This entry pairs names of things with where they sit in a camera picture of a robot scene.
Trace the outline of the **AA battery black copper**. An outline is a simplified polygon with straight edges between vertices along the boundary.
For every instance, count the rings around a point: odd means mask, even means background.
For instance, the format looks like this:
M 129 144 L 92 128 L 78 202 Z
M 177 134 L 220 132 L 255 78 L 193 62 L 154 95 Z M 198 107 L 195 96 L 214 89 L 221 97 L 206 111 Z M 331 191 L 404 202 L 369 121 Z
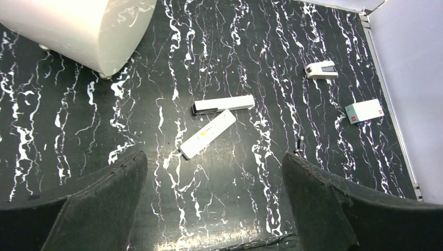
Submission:
M 301 156 L 301 153 L 304 151 L 303 148 L 304 148 L 304 136 L 300 136 L 296 144 L 296 149 L 294 150 L 295 154 Z

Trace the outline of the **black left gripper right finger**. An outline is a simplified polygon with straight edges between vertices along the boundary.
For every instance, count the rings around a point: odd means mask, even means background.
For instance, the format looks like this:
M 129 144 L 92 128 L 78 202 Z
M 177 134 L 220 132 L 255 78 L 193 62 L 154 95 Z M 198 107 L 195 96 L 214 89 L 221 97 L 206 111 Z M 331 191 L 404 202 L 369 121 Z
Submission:
M 367 188 L 287 153 L 286 191 L 304 250 L 442 250 L 442 206 Z

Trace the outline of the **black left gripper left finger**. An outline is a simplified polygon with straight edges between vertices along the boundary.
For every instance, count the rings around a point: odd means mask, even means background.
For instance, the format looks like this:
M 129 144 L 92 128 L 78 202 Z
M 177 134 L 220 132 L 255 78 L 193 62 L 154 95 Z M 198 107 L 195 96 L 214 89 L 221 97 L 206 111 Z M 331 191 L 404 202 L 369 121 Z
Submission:
M 126 250 L 148 171 L 143 151 L 1 203 L 1 250 Z

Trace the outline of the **white remote control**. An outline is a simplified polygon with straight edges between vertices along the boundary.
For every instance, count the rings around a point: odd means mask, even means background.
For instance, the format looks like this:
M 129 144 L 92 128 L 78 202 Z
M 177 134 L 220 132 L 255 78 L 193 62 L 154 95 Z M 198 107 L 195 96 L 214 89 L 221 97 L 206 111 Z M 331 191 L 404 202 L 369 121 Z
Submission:
M 210 145 L 218 136 L 236 122 L 236 117 L 230 110 L 224 110 L 212 121 L 202 127 L 197 133 L 179 147 L 180 152 L 187 159 L 192 159 Z

